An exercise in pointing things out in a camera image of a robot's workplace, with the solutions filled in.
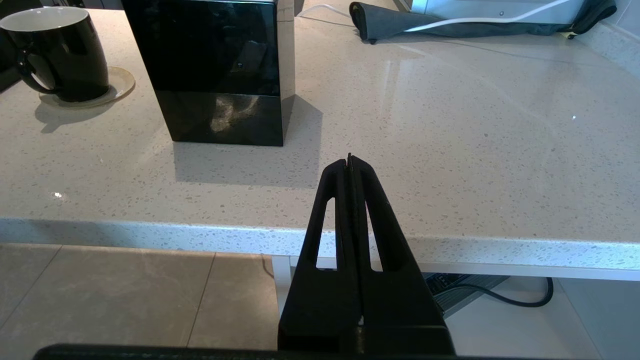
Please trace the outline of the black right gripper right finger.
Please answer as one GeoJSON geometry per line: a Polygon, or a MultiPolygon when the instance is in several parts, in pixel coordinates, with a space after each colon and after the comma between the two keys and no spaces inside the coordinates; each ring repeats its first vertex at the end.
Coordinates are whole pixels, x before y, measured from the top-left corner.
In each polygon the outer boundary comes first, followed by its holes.
{"type": "Polygon", "coordinates": [[[349,155],[366,352],[452,352],[445,324],[370,164],[349,155]]]}

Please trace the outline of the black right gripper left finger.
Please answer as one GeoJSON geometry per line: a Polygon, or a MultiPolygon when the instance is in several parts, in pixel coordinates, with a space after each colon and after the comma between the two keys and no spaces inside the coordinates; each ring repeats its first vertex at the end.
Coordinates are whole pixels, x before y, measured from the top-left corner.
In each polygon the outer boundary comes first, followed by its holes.
{"type": "Polygon", "coordinates": [[[320,177],[304,242],[278,324],[278,350],[355,352],[361,318],[354,245],[346,196],[346,160],[327,166],[320,177]],[[318,269],[327,204],[334,200],[337,269],[318,269]]]}

